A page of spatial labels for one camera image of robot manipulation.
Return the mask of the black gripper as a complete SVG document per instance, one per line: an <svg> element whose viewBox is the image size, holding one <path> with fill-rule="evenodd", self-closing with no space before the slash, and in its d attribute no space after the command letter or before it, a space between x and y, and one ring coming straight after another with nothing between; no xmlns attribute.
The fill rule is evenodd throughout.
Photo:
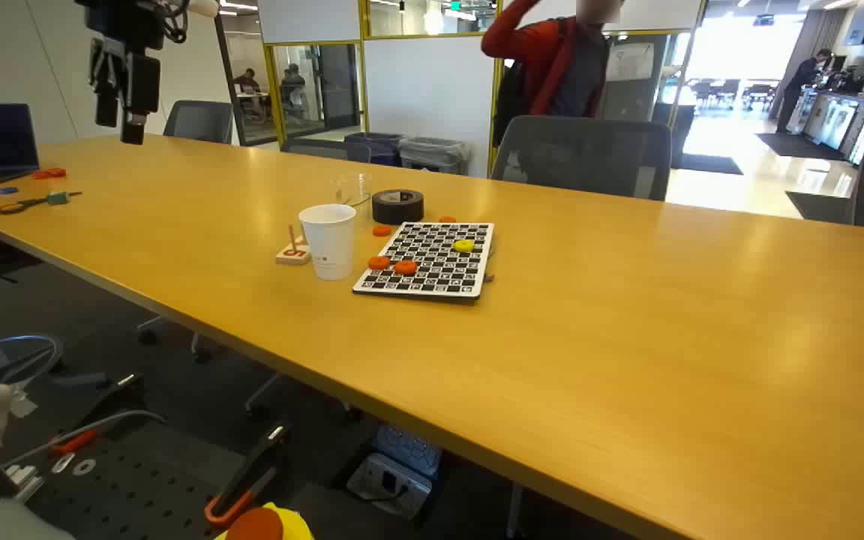
<svg viewBox="0 0 864 540"><path fill-rule="evenodd" d="M188 0L75 0L89 44L95 123L124 123L124 145L144 145L144 120L158 109L158 59L164 43L184 43Z"/></svg>

